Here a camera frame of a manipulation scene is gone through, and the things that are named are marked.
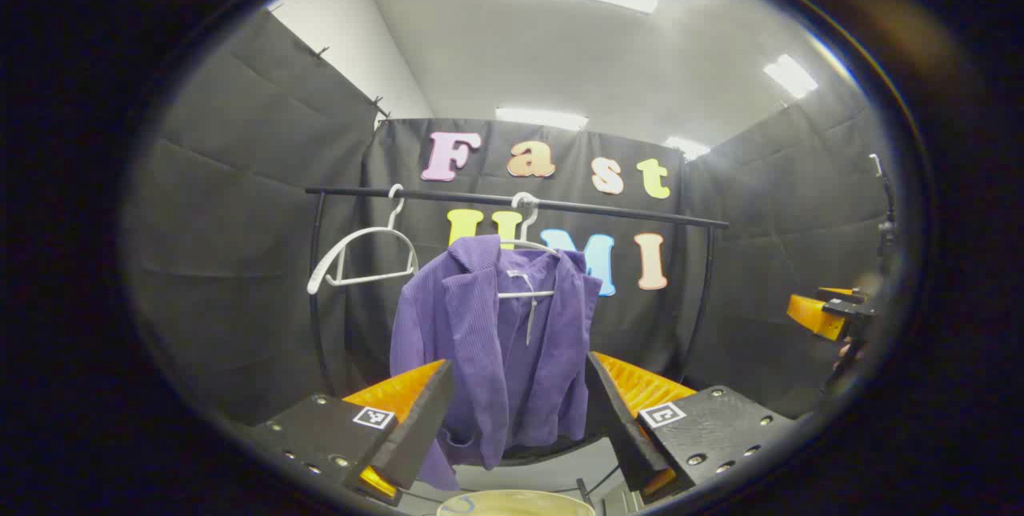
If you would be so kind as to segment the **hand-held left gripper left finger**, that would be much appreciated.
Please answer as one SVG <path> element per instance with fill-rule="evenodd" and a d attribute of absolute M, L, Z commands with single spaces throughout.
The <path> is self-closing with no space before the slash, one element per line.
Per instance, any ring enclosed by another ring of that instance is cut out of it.
<path fill-rule="evenodd" d="M 240 433 L 305 486 L 397 506 L 453 396 L 453 363 L 440 359 L 345 397 L 308 395 Z"/>

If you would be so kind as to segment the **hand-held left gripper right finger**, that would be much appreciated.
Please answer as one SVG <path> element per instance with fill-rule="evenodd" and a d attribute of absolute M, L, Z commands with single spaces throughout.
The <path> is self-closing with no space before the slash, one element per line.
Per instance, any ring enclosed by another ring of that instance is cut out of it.
<path fill-rule="evenodd" d="M 628 490 L 685 493 L 760 458 L 794 420 L 724 386 L 694 390 L 596 351 L 586 357 L 589 432 L 610 441 Z"/>

